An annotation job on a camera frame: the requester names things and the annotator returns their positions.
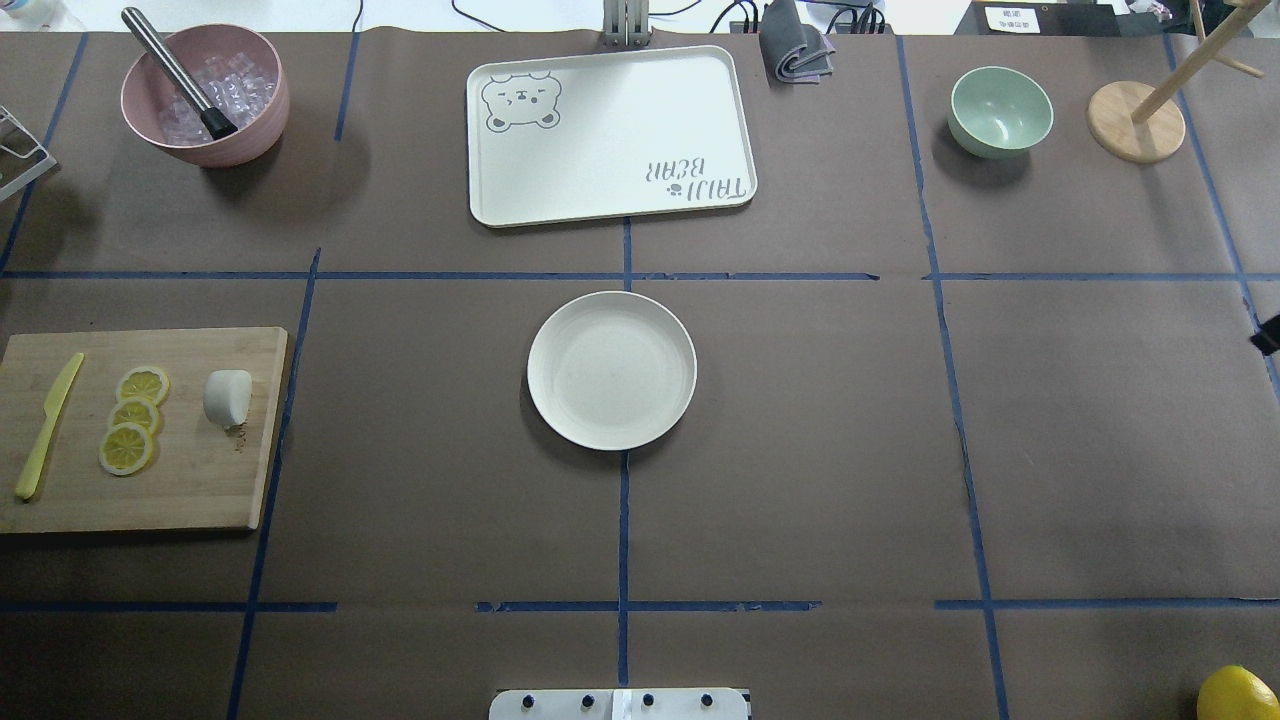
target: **wooden rod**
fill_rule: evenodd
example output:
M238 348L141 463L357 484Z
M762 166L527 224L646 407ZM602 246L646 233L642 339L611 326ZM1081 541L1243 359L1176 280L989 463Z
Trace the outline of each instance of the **wooden rod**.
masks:
M1192 6L1192 24L1196 26L1196 37L1198 37L1201 40L1204 40L1204 14L1201 12L1199 4L1201 4L1201 0L1192 0L1190 1L1190 6ZM1236 60L1234 58L1229 58L1226 55L1222 55L1221 53L1219 53L1217 55L1215 55L1213 59L1217 60L1219 63L1222 63L1224 65L1226 65L1226 67L1229 67L1231 69L1240 70L1242 73L1244 73L1247 76L1253 76L1256 78L1267 77L1267 74L1265 72L1254 68L1253 65L1245 65L1244 63L1242 63L1242 61L1239 61L1239 60Z
M1134 109L1133 115L1130 115L1134 124L1146 123L1151 119L1151 117L1156 114L1156 110L1158 110L1165 102L1169 101L1170 97L1174 96L1175 92L1178 92L1178 88L1187 85L1187 81L1192 79L1192 76L1212 60L1213 56L1217 55L1219 50L1239 35L1239 32L1249 24L1249 20L1258 17L1258 13L1261 13L1270 1L1271 0L1253 0L1248 5L1242 5L1235 10L1231 10L1231 14L1222 20L1222 24L1217 26L1217 29L1211 32L1208 37L1204 38L1204 42L1201 42L1199 47L1197 47L1181 65L1178 65L1178 68L1174 69L1174 74L1169 76L1169 79L1160 83L1160 87L1152 91L1152 94L1148 95L1137 109Z

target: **folded towel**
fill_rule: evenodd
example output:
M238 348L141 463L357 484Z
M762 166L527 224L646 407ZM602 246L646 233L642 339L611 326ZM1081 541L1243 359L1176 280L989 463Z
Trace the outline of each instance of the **folded towel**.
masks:
M760 51L780 81L817 83L831 74L836 49L818 28L800 22L795 0L773 0L760 22Z

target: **grid line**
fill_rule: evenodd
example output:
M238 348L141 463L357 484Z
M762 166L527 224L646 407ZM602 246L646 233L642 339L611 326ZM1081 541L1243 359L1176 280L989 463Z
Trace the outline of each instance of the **grid line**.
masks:
M296 270L8 270L6 281L306 281ZM631 273L643 282L877 282L873 273L739 273L739 272L652 272ZM563 281L626 282L627 273L535 273L503 270L323 270L317 281ZM1280 282L1280 273L929 273L924 282Z
M1178 59L1174 56L1172 38L1166 35L1164 36L1164 41L1165 59L1169 61L1169 69L1174 70L1178 67ZM1249 281L1244 275L1244 264L1240 263L1240 254L1235 247L1235 236L1231 233L1231 224L1226 222L1222 200L1217 195L1217 183L1213 182L1213 173L1208 169L1208 160L1204 158L1204 147L1201 145L1199 133L1196 132L1196 119L1192 118L1190 106L1187 104L1187 96L1183 95L1181 90L1178 91L1178 106L1181 108L1183 117L1187 118L1187 136L1190 138L1192 149L1196 151L1196 161L1199 164L1201 176L1204 178L1204 188L1208 191L1210 202L1213 205L1213 215L1217 218L1222 242L1226 245L1226 254L1231 258L1231 268L1235 270L1235 277L1240 283L1240 295L1249 314L1249 323L1253 324L1253 332L1256 333L1262 329L1262 324L1258 322L1258 310L1253 302L1253 291L1249 290ZM1275 393L1276 402L1280 402L1280 375L1276 374L1275 357L1270 355L1263 356L1262 363L1267 369L1267 377L1271 379L1271 392Z
M1061 597L1042 600L992 600L996 610L1188 610L1248 607L1254 610L1280 609L1280 598L1263 597ZM934 610L982 610L978 600L940 600Z
M623 450L618 461L618 687L631 682L628 615L631 602L631 451Z
M920 223L929 255L929 277L933 286L933 301L938 315L938 333L942 340L942 360L947 370L947 386L951 395L951 415L960 438L960 454L964 462L964 484L969 496L969 532L973 538L973 556L978 569L978 587L982 592L982 615L987 628L987 652L991 659L991 675L996 692L996 708L1000 720L1009 720L1009 698L1005 692L1005 675L1000 660L1000 638L996 630L996 611L991 601L991 579L987 574L987 553L983 548L982 520L978 515L978 492L973 482L973 466L969 461L969 438L964 427L964 409L960 405L960 384L956 378L955 356L951 352L951 331L947 328L946 300L942 293L942 269L938 264L937 245L933 237L933 222L924 202L924 161L920 156L920 137L915 123L915 108L911 101L911 81L908 76L906 45L896 36L899 73L902 78L902 102L906 110L906 128L911 140L911 160L915 165L915 188L920 204Z
M244 669L248 664L250 641L253 635L253 619L257 614L257 598L262 589L262 569L266 564L266 547L271 537L271 516L275 512L275 498L280 489L280 469L284 465L284 437L293 419L293 400L297 397L298 368L302 365L302 347L307 337L311 319L311 300L316 290L316 270L320 268L320 249L311 259L307 290L302 296L302 313L298 318L298 334L293 342L293 357L289 363L289 382L284 393L284 409L280 411L280 428L275 436L275 452L271 462L271 480L266 487L266 501L262 509L262 524L257 529L257 555L253 560L253 575L250 580L248 601L244 607L244 623L241 628L239 651L236 656L236 674L232 678L230 700L227 703L228 720L236 720L239 712L241 692L244 687Z
M631 217L622 218L622 290L631 292Z
M173 601L31 601L0 602L4 612L244 612L247 602L173 602ZM337 612L337 602L261 602L257 612Z
M627 600L627 612L809 612L819 600ZM476 612L617 612L612 600L477 602Z
M333 126L333 141L342 142L342 132L347 127L347 104L351 101L351 81L356 74L356 54L360 50L360 33L351 33L351 50L347 51L347 78L342 81L342 101L338 104L338 122Z
M58 120L63 117L63 109L67 108L67 97L70 96L72 85L76 82L76 73L79 72L81 60L84 59L84 47L88 46L88 33L82 32L79 44L76 46L76 56L72 58L72 65L67 69L67 79L63 81L63 91L58 95L58 104L54 105L54 114L49 117L49 127L45 128L45 151L50 151L50 146L54 142L54 131L58 129ZM0 274L4 274L5 266L9 264L9 256L13 255L13 246L18 242L18 231L22 228L22 220L27 217L27 206L31 204L31 196L36 192L36 183L40 178L27 183L27 187L22 191L22 200L18 202L18 211L14 213L13 224L9 225L9 237L5 240L4 251L0 252Z

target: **paper label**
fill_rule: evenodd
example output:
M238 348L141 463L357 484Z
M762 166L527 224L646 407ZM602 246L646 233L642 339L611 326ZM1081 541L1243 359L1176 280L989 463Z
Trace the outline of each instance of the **paper label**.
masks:
M1034 8L987 8L987 27L998 32L1039 35Z

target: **plastic knife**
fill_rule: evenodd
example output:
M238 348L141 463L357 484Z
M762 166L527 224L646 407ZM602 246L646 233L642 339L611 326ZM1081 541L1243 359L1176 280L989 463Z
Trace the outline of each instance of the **plastic knife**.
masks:
M63 411L63 404L67 402L67 393L72 389L72 380L76 379L76 373L83 361L83 352L72 355L63 372L58 373L54 387L49 388L49 395L45 396L45 427L40 428L40 437L36 438L36 446L31 448L27 464L18 475L18 487L14 488L14 493L22 500L31 500L31 496L36 495L40 474L45 469L45 455L49 454L49 441L54 437L54 428L58 427L58 416Z

